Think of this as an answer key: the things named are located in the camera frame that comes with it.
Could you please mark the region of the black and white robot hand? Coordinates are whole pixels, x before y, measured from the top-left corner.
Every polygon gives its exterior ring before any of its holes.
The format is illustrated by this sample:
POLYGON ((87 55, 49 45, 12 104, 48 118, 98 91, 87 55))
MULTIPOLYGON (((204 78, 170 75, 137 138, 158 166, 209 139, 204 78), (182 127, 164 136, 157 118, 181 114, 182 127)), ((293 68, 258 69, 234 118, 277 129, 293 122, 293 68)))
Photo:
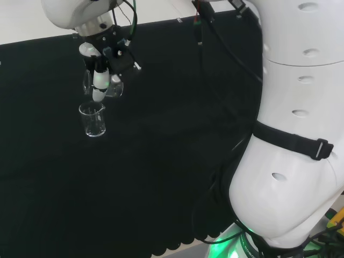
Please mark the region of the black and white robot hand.
POLYGON ((83 37, 84 42, 79 46, 86 71, 83 78, 84 93, 91 95, 95 102, 102 102, 105 97, 119 98, 123 94, 124 84, 114 73, 103 49, 111 48, 114 26, 103 32, 83 37))

